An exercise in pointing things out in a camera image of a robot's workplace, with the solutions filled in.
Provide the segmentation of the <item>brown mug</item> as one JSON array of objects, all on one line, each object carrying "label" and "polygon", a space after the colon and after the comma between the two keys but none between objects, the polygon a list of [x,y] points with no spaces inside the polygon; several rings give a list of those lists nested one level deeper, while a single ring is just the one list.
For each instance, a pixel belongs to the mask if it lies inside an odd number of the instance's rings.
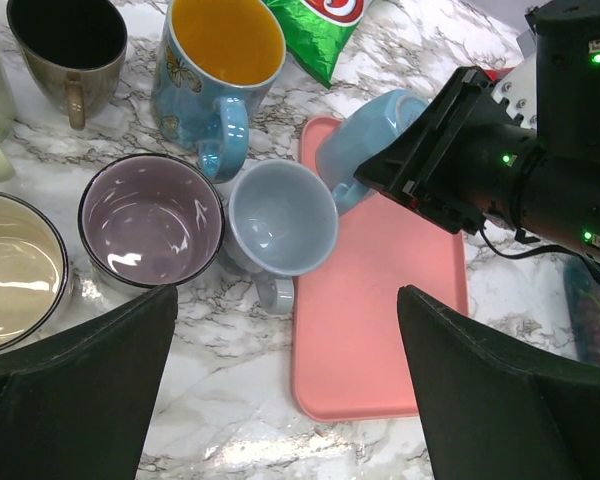
[{"label": "brown mug", "polygon": [[42,93],[84,129],[119,84],[128,34],[118,9],[107,0],[9,0],[6,15]]}]

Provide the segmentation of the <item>blue glazed mug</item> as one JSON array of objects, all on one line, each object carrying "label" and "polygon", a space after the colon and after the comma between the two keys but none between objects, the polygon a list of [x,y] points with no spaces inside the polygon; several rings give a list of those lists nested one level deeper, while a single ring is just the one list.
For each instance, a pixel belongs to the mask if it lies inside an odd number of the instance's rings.
[{"label": "blue glazed mug", "polygon": [[259,0],[176,0],[157,54],[151,109],[159,131],[195,152],[214,183],[232,180],[249,121],[282,70],[283,31]]}]

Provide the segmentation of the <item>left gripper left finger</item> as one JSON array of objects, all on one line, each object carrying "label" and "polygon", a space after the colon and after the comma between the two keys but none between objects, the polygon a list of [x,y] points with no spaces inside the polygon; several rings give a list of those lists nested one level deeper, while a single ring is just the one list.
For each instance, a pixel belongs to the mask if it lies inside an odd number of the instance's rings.
[{"label": "left gripper left finger", "polygon": [[0,354],[0,479],[132,479],[178,314],[156,287]]}]

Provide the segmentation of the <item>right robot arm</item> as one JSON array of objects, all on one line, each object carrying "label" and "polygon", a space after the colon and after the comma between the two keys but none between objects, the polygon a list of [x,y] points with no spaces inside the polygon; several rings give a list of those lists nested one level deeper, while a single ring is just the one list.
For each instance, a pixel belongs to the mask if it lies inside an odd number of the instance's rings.
[{"label": "right robot arm", "polygon": [[527,256],[566,253],[600,284],[600,1],[528,13],[535,54],[500,79],[454,71],[355,178],[441,229],[514,232]]}]

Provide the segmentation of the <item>light blue mug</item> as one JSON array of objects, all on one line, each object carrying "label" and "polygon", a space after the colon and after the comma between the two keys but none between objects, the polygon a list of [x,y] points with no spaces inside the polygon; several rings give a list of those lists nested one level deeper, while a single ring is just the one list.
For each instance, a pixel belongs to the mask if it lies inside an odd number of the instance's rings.
[{"label": "light blue mug", "polygon": [[393,143],[427,106],[409,90],[386,92],[362,105],[321,143],[316,151],[317,172],[331,190],[340,215],[374,195],[354,178],[358,166]]}]

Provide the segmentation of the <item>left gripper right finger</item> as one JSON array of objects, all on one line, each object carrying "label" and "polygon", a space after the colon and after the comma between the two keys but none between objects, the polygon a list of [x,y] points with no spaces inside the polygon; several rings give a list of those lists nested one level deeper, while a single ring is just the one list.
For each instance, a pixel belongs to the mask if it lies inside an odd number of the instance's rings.
[{"label": "left gripper right finger", "polygon": [[437,479],[600,479],[600,367],[533,347],[409,285],[402,343]]}]

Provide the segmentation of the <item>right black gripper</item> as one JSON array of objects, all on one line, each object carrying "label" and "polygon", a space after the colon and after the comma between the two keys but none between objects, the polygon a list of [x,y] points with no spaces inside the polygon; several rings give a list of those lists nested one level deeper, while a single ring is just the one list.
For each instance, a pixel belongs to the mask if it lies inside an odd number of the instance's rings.
[{"label": "right black gripper", "polygon": [[[550,233],[540,187],[547,154],[537,132],[490,123],[463,126],[498,70],[459,67],[404,133],[358,166],[354,178],[451,234],[474,235],[487,220],[509,230]],[[446,163],[459,134],[459,196]]]}]

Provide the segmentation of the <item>grey mug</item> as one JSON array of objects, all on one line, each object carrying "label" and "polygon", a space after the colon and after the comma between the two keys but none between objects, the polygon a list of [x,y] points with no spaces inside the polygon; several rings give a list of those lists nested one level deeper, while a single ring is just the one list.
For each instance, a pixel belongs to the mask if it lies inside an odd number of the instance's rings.
[{"label": "grey mug", "polygon": [[283,315],[294,306],[293,279],[320,267],[334,250],[339,214],[312,170],[269,160],[238,176],[226,226],[218,261],[254,282],[264,311]]}]

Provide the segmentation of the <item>purple mug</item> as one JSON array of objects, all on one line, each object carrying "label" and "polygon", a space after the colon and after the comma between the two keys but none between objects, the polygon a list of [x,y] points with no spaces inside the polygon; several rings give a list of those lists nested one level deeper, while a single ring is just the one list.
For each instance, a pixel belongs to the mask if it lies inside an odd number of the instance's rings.
[{"label": "purple mug", "polygon": [[207,270],[223,241],[225,215],[217,190],[193,165],[143,153],[91,178],[77,226],[102,280],[136,294],[189,283]]}]

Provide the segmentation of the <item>cream mug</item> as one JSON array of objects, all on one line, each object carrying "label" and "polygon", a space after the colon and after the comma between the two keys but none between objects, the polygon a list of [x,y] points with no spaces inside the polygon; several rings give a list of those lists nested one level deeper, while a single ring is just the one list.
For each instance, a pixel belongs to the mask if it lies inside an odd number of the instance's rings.
[{"label": "cream mug", "polygon": [[55,225],[30,203],[0,192],[0,352],[66,311],[73,271]]}]

